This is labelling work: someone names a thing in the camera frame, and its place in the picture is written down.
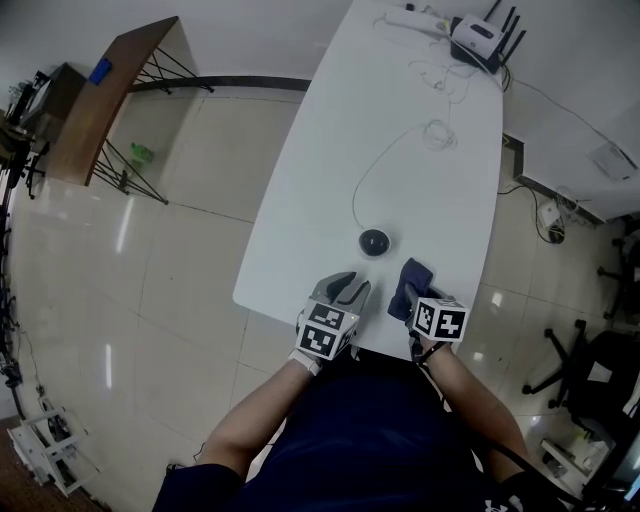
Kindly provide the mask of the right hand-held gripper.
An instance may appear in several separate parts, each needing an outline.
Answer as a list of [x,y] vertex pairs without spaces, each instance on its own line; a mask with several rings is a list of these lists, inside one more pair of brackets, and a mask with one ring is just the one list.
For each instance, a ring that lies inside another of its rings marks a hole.
[[453,297],[420,297],[415,287],[405,285],[409,300],[409,331],[412,361],[425,361],[445,344],[460,343],[468,323],[468,308]]

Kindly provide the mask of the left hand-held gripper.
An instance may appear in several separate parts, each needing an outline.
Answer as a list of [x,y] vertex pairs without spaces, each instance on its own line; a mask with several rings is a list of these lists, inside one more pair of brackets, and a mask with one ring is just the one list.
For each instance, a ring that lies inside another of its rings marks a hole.
[[355,277],[355,272],[340,272],[315,285],[297,318],[297,350],[333,360],[350,343],[371,292],[369,281],[356,283]]

